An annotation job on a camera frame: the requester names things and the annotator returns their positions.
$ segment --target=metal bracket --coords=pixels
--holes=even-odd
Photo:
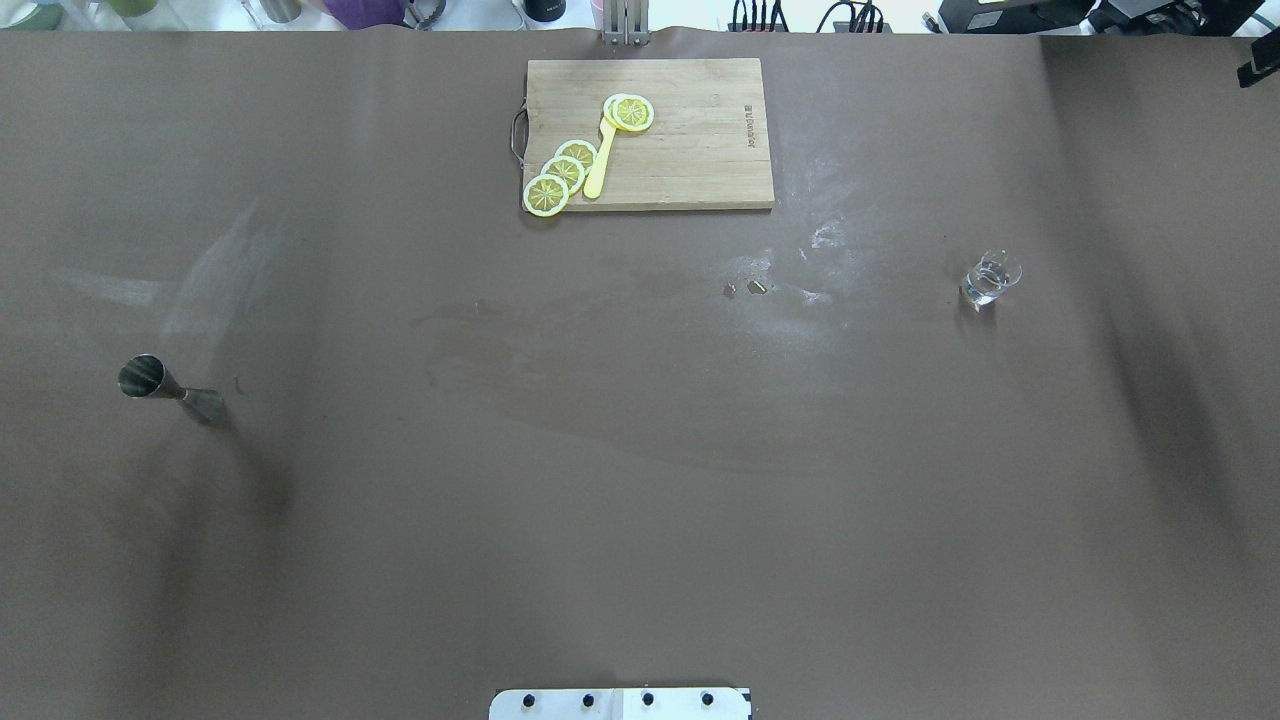
[[[1280,70],[1280,29],[1274,29],[1253,41],[1251,59],[1235,70],[1240,87],[1249,87],[1268,74]]]
[[[751,720],[748,688],[502,691],[489,720]]]
[[[605,45],[649,45],[649,0],[604,0]]]

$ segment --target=metal handle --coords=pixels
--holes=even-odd
[[[516,150],[516,128],[520,124],[521,115],[525,117],[525,143],[520,150]],[[511,154],[516,156],[521,170],[525,169],[526,150],[529,150],[529,99],[524,97],[520,100],[520,109],[516,110],[516,115],[511,118]]]

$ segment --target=black device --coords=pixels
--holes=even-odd
[[[1240,87],[1249,87],[1268,74],[1280,70],[1280,29],[1274,29],[1253,41],[1249,61],[1235,70]]]
[[[1093,0],[942,0],[938,17],[952,33],[1025,35],[1080,24]]]
[[[564,0],[525,0],[525,14],[539,23],[558,20],[564,14]]]
[[[1102,0],[1089,24],[1108,35],[1230,36],[1262,0]]]

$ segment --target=metal clamp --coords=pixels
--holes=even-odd
[[[605,45],[649,45],[649,0],[604,0]]]

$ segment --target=wooden cutting board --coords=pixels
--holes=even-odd
[[[618,131],[604,190],[566,211],[773,208],[773,168],[758,58],[723,60],[530,60],[525,181],[576,137],[600,145],[614,92],[644,95],[654,122]]]

